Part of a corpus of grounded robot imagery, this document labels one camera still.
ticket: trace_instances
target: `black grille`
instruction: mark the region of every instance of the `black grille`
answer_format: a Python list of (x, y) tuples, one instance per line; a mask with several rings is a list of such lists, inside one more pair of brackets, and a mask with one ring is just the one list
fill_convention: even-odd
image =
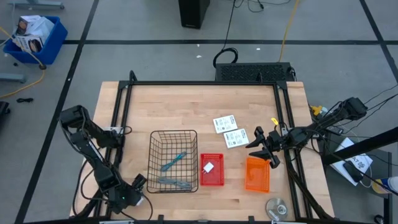
[(236, 63), (218, 64), (216, 72), (217, 81), (259, 81), (259, 74), (262, 81), (272, 82), (287, 80), (287, 68), (289, 63)]

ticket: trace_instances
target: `gray floor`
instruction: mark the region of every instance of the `gray floor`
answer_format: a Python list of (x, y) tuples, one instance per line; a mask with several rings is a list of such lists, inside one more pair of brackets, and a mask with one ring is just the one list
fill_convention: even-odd
[[(385, 40), (398, 40), (395, 0), (366, 0)], [(64, 1), (64, 11), (16, 9), (24, 14), (59, 16), (68, 29), (68, 40), (80, 39), (93, 0)], [(228, 26), (231, 1), (213, 0), (200, 30), (180, 26), (178, 1), (101, 0), (88, 40), (174, 40), (223, 39)], [(283, 38), (294, 1), (282, 6), (265, 5), (264, 12), (251, 13), (246, 3), (234, 12), (230, 39)], [(0, 0), (0, 26), (11, 29), (11, 7)], [(359, 1), (302, 0), (288, 39), (296, 40), (376, 40)], [(239, 62), (275, 62), (279, 45), (229, 45), (239, 50)], [(0, 134), (0, 221), (12, 223), (21, 205), (37, 156), (42, 148), (55, 106), (69, 71), (77, 45), (64, 45), (43, 82), (5, 99), (12, 113)], [(85, 45), (69, 89), (64, 108), (81, 104), (94, 113), (101, 82), (127, 79), (133, 69), (139, 80), (214, 80), (213, 57), (222, 48), (217, 44), (192, 45)], [(388, 46), (398, 58), (398, 46)], [(0, 72), (28, 75), (28, 83), (41, 75), (36, 65), (19, 64), (0, 56)], [(223, 55), (220, 62), (230, 62)], [(284, 59), (303, 81), (311, 104), (330, 107), (350, 96), (367, 100), (395, 85), (391, 69), (378, 45), (287, 45)], [(18, 83), (0, 82), (0, 95), (19, 88)], [(383, 94), (374, 104), (397, 93)], [(33, 103), (18, 104), (17, 98), (33, 97)], [(379, 112), (353, 131), (372, 136), (398, 125), (398, 101), (388, 102)], [(386, 147), (398, 163), (397, 145)], [(67, 145), (56, 130), (26, 221), (66, 218), (70, 211), (81, 156)], [(339, 188), (341, 182), (328, 180), (337, 217), (372, 222), (382, 213), (382, 202), (372, 195), (353, 195)]]

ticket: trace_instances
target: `blue bin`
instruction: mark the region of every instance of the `blue bin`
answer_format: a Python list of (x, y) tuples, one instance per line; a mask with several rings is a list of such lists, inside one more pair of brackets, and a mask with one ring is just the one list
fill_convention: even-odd
[[(38, 53), (33, 53), (43, 64), (51, 65), (57, 57), (63, 41), (67, 38), (68, 31), (60, 22), (57, 16), (46, 16), (48, 20), (54, 23), (54, 27), (47, 40), (44, 43), (42, 50)], [(15, 59), (22, 63), (38, 63), (28, 53), (23, 52), (12, 40), (8, 40), (3, 48), (4, 53), (11, 54)]]

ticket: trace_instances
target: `wire basket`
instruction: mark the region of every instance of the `wire basket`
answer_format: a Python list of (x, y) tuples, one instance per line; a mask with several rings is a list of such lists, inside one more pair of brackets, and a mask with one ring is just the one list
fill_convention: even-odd
[(198, 179), (196, 131), (154, 131), (150, 134), (148, 192), (196, 192)]

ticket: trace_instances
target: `metal stand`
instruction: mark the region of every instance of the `metal stand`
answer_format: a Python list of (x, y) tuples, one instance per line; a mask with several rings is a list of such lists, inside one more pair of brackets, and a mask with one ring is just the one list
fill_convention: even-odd
[(25, 77), (25, 75), (21, 75), (21, 74), (0, 73), (0, 81), (12, 81), (12, 82), (25, 83), (26, 77)]
[(47, 0), (10, 0), (8, 4), (15, 4), (15, 6), (35, 7), (46, 6), (53, 9), (64, 9), (62, 2), (47, 1)]

